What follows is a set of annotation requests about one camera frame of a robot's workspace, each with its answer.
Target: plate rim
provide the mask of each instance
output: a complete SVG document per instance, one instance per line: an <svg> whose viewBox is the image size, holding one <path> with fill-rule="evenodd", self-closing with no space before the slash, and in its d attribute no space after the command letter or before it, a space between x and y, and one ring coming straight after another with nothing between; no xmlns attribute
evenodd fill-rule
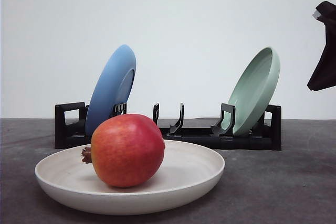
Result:
<svg viewBox="0 0 336 224"><path fill-rule="evenodd" d="M60 185L57 185L55 183L51 183L49 181L46 181L45 179L43 179L38 174L38 171L37 171L38 166L41 165L41 163L44 162L44 160L48 159L51 156L59 155L59 153L61 153L63 151L67 151L67 150L71 150L71 149L79 148L79 147L83 148L83 147L87 147L87 146L90 145L90 144L85 144L85 145L75 146L75 147L72 147L72 148L68 148L68 149L53 153L53 154L48 155L45 158L41 159L35 166L35 169L34 169L35 176L37 177L38 180L47 184L48 186L51 186L53 188L57 188L57 189L60 189L60 190L70 191L72 193L77 193L77 194L95 195L95 196L138 196L138 195L153 195L153 194L169 193L169 192L172 192L172 191L183 190L183 189L191 188L191 187L194 187L194 186L197 186L197 185L201 185L201 184L203 184L207 181L210 181L210 180L214 179L215 177L217 177L220 173L223 172L223 170L225 168L224 158L221 156L221 154L219 154L218 152L216 152L213 149L207 148L207 147L202 146L202 145L194 144L194 143L189 143L189 142L182 142L182 141L176 141L176 140L166 140L166 139L164 139L164 141L165 142L167 141L168 143L191 144L191 145L195 145L195 146L200 147L200 148L208 149L208 150L212 151L214 153L214 155L218 156L223 161L222 166L220 167L219 171L216 172L214 175L212 175L211 177L209 177L207 179L201 180L200 182L192 183L192 184L181 186L181 187L174 187L174 188L170 188L170 189L157 190L157 191L143 191L143 192L137 192L137 193L103 193L103 192L98 193L98 192L94 192L94 191L73 190L73 189L70 189L70 188L60 186Z"/></svg>

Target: light blue plate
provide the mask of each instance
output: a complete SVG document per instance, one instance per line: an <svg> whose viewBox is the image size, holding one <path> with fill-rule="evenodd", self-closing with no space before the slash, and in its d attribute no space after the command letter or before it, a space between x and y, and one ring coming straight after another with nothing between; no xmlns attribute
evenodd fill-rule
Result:
<svg viewBox="0 0 336 224"><path fill-rule="evenodd" d="M137 63L132 49L120 46L106 63L91 97L85 133L91 136L111 114L113 106L125 103L130 95Z"/></svg>
<svg viewBox="0 0 336 224"><path fill-rule="evenodd" d="M236 106L234 135L245 135L257 123L266 110L280 74L280 60L270 47L260 51L245 69L238 80L228 104ZM224 113L221 124L227 129L230 124L229 113Z"/></svg>

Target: gray table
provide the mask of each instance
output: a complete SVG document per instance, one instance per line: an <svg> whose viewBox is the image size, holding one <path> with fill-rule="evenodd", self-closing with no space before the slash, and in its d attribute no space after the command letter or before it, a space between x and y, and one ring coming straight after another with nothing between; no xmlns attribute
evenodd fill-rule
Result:
<svg viewBox="0 0 336 224"><path fill-rule="evenodd" d="M49 198L34 167L60 151L53 143L51 119L1 120L1 223L336 223L336 120L284 120L281 152L219 150L226 166L213 190L140 216L89 214Z"/></svg>

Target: blue plate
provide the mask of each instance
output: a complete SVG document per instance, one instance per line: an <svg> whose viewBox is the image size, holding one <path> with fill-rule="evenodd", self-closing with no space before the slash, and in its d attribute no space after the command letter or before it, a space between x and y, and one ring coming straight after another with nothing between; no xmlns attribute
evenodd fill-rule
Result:
<svg viewBox="0 0 336 224"><path fill-rule="evenodd" d="M87 136L110 117L115 104L127 102L136 66L135 55L129 46L122 45L112 54L91 97L85 123Z"/></svg>

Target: white plate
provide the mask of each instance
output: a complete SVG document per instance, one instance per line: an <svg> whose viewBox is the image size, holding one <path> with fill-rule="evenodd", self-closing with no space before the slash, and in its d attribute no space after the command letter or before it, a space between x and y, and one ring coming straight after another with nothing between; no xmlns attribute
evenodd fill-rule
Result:
<svg viewBox="0 0 336 224"><path fill-rule="evenodd" d="M83 145L54 153L35 167L41 188L54 200L81 211L104 215L139 215L182 206L209 192L225 162L212 149L165 140L164 160L156 174L130 188L107 186L92 164L81 161Z"/></svg>

